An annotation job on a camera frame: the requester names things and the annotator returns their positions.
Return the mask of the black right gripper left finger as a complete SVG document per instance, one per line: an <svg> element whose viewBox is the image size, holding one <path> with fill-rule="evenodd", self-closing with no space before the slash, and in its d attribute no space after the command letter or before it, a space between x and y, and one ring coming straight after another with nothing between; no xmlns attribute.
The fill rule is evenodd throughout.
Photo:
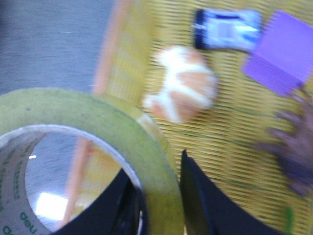
<svg viewBox="0 0 313 235"><path fill-rule="evenodd" d="M148 216L141 192L120 170L98 198L54 235L147 235Z"/></svg>

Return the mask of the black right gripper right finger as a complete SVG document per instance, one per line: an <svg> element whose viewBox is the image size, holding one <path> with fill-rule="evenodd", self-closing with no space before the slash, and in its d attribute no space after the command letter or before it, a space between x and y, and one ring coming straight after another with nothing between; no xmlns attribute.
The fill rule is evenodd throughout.
<svg viewBox="0 0 313 235"><path fill-rule="evenodd" d="M228 198L187 151L181 154L180 191L189 235L280 235Z"/></svg>

